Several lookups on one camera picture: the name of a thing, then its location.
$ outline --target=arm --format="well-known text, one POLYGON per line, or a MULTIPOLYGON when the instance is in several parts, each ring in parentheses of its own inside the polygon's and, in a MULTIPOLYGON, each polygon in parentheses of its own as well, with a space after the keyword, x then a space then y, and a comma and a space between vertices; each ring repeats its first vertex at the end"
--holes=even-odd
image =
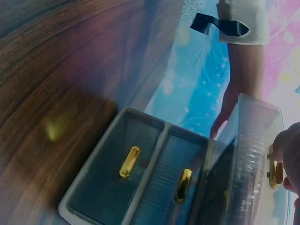
POLYGON ((262 45, 228 44, 230 83, 238 92, 261 99, 265 72, 262 45))
POLYGON ((221 125, 228 120, 239 94, 261 98, 265 71, 263 45, 269 41, 264 0, 220 0, 217 9, 220 19, 240 21, 250 32, 241 37, 220 33, 220 41, 227 43, 231 71, 221 112, 210 130, 211 138, 215 138, 221 125))
POLYGON ((210 130, 215 138, 222 124, 229 119, 240 94, 261 99, 265 71, 262 45, 228 44, 230 81, 224 93, 221 112, 210 130))

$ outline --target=white sleeve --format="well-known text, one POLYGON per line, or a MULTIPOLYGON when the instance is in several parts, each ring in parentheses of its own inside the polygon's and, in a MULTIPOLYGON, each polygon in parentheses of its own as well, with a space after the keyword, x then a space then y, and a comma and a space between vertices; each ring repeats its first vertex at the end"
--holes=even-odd
POLYGON ((220 20, 236 20, 246 25, 249 32, 241 37, 220 33, 220 42, 240 45, 265 45, 269 42, 269 18, 265 0, 219 0, 220 20))

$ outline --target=black strap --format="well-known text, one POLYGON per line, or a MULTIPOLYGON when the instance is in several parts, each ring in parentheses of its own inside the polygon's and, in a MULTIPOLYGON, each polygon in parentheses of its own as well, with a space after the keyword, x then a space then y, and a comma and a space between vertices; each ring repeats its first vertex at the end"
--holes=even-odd
POLYGON ((211 15, 197 13, 191 28, 208 35, 210 25, 214 24, 225 35, 241 37, 249 32, 249 28, 244 24, 234 20, 219 20, 211 15))

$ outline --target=gold handle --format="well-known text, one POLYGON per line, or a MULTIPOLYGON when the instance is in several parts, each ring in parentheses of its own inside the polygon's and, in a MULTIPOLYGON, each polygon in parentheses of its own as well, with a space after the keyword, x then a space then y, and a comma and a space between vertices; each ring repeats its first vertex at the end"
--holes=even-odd
POLYGON ((133 146, 131 148, 130 152, 128 153, 128 155, 119 171, 119 174, 122 178, 129 177, 129 175, 132 171, 132 168, 134 167, 140 153, 141 153, 141 149, 139 147, 133 146))
POLYGON ((175 201, 181 203, 185 200, 188 192, 188 187, 191 183, 192 171, 190 169, 184 169, 177 187, 175 201))
POLYGON ((268 159, 270 161, 270 171, 267 174, 269 178, 269 185, 271 188, 276 189, 283 183, 283 164, 274 160, 273 145, 269 147, 268 159))

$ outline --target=wooden table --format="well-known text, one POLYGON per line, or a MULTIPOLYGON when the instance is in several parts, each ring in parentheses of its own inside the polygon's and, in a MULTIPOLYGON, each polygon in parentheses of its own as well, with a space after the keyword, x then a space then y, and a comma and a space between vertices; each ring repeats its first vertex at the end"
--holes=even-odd
POLYGON ((117 107, 148 104, 182 4, 1 1, 1 225, 67 224, 58 202, 117 107))

